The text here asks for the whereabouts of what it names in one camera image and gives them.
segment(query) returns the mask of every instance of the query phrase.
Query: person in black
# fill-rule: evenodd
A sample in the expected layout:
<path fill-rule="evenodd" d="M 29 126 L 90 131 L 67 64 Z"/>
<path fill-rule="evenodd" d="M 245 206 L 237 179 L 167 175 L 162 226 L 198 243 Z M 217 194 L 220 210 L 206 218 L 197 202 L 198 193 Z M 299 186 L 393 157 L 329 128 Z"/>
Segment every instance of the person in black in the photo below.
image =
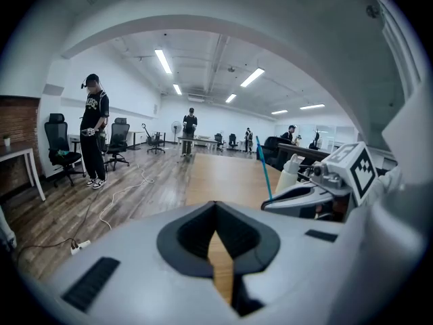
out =
<path fill-rule="evenodd" d="M 194 116 L 194 109 L 189 109 L 189 114 L 183 117 L 183 135 L 182 137 L 194 138 L 194 131 L 197 127 L 197 117 Z M 191 144 L 192 142 L 183 142 L 182 145 L 182 156 L 191 156 Z"/>
<path fill-rule="evenodd" d="M 295 125 L 290 125 L 289 126 L 289 131 L 285 132 L 283 135 L 281 135 L 281 138 L 286 138 L 290 141 L 290 144 L 295 144 L 294 142 L 292 142 L 293 140 L 293 133 L 295 132 L 296 126 Z"/>
<path fill-rule="evenodd" d="M 99 146 L 99 131 L 105 127 L 105 121 L 110 115 L 109 101 L 107 94 L 101 89 L 99 77 L 96 74 L 90 74 L 86 78 L 86 85 L 81 87 L 86 87 L 88 91 L 86 110 L 80 126 L 81 152 L 90 176 L 87 186 L 99 189 L 106 182 L 104 160 Z"/>
<path fill-rule="evenodd" d="M 250 148 L 250 154 L 252 153 L 252 137 L 252 131 L 247 127 L 245 132 L 245 153 L 248 153 L 248 147 Z"/>

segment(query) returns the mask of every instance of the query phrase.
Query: black pants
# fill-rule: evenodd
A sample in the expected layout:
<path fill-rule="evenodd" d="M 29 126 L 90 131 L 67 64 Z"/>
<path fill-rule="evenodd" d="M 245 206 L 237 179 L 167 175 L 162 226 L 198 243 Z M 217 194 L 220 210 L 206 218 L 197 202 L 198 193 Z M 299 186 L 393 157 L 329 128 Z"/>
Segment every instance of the black pants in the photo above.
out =
<path fill-rule="evenodd" d="M 83 154 L 84 164 L 90 178 L 98 177 L 101 180 L 106 179 L 106 170 L 104 160 L 102 159 L 99 148 L 99 134 L 93 136 L 80 136 L 81 153 Z"/>

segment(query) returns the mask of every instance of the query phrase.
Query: floor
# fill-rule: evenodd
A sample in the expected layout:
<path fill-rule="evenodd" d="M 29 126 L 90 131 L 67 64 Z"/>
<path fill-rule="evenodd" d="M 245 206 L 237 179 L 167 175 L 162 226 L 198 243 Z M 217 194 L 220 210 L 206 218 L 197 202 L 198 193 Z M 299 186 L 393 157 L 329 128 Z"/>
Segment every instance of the floor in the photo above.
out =
<path fill-rule="evenodd" d="M 23 246 L 52 245 L 73 237 L 90 204 L 87 219 L 75 240 L 97 240 L 109 230 L 99 220 L 99 214 L 111 203 L 113 193 L 140 184 L 143 180 L 142 171 L 137 165 L 144 170 L 144 176 L 152 178 L 155 183 L 144 183 L 139 188 L 116 195 L 114 206 L 104 216 L 113 228 L 130 219 L 143 218 L 185 205 L 186 189 L 196 153 L 256 158 L 255 153 L 249 155 L 230 150 L 221 152 L 199 146 L 193 149 L 191 158 L 182 159 L 179 157 L 180 149 L 174 145 L 166 145 L 166 154 L 147 154 L 146 149 L 147 145 L 142 145 L 140 150 L 124 153 L 131 166 L 117 164 L 115 172 L 109 169 L 108 181 L 103 190 L 95 191 L 86 187 L 87 178 L 74 175 L 74 187 L 66 179 L 58 182 L 58 188 L 51 182 L 43 182 L 47 198 L 45 202 L 41 202 L 36 189 L 31 188 L 2 204 L 5 217 L 17 236 L 16 252 Z M 70 242 L 54 248 L 28 248 L 21 254 L 20 267 L 43 280 L 70 256 L 69 247 Z"/>

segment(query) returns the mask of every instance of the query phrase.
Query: plastic container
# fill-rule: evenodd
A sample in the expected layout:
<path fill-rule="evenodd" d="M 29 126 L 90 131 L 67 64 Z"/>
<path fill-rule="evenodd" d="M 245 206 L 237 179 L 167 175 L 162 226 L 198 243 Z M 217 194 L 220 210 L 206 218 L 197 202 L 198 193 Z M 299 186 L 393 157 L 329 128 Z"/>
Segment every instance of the plastic container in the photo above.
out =
<path fill-rule="evenodd" d="M 275 193 L 282 191 L 290 186 L 294 186 L 298 180 L 300 162 L 298 161 L 298 155 L 293 154 L 290 160 L 284 164 L 284 169 L 279 176 L 279 181 Z"/>

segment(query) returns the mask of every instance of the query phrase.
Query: ceiling light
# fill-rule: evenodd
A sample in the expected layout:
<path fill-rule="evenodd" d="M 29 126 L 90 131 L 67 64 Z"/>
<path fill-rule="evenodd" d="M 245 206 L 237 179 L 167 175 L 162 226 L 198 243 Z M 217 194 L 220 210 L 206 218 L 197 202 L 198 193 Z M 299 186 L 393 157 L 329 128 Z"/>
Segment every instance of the ceiling light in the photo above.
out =
<path fill-rule="evenodd" d="M 287 113 L 287 110 L 272 112 L 271 114 L 281 114 L 281 113 Z"/>
<path fill-rule="evenodd" d="M 258 68 L 257 70 L 255 70 L 242 84 L 241 87 L 246 87 L 247 85 L 249 85 L 254 79 L 256 79 L 257 77 L 259 77 L 265 70 L 263 70 L 262 68 Z"/>
<path fill-rule="evenodd" d="M 229 96 L 229 98 L 227 100 L 225 100 L 225 101 L 229 104 L 234 98 L 236 98 L 236 94 L 231 94 Z"/>
<path fill-rule="evenodd" d="M 178 93 L 179 95 L 182 95 L 181 88 L 179 88 L 179 86 L 177 84 L 174 84 L 173 87 L 175 88 L 176 93 Z"/>
<path fill-rule="evenodd" d="M 304 107 L 299 107 L 300 110 L 309 110 L 310 108 L 318 108 L 318 107 L 325 107 L 324 104 L 319 104 L 319 105 L 312 105 L 312 106 L 304 106 Z"/>
<path fill-rule="evenodd" d="M 161 49 L 156 49 L 155 53 L 158 56 L 158 59 L 160 60 L 161 65 L 164 68 L 164 71 L 166 73 L 172 73 L 170 66 L 168 66 L 168 62 L 167 62 L 167 59 L 165 58 L 164 52 Z"/>

